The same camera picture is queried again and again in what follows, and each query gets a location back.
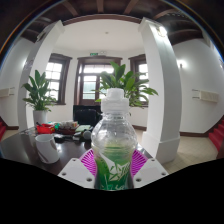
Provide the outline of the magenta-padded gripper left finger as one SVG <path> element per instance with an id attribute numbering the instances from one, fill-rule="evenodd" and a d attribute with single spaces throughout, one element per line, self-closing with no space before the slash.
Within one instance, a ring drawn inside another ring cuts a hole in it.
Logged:
<path id="1" fill-rule="evenodd" d="M 97 165 L 92 149 L 80 158 L 72 158 L 58 174 L 59 177 L 78 186 L 93 189 L 97 175 Z"/>

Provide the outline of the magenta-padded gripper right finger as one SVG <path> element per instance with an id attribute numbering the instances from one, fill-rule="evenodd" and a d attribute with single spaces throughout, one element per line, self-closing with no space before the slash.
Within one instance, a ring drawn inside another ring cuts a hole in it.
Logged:
<path id="1" fill-rule="evenodd" d="M 132 155 L 131 177 L 134 188 L 140 188 L 168 175 L 168 172 L 155 158 L 147 158 L 135 150 Z"/>

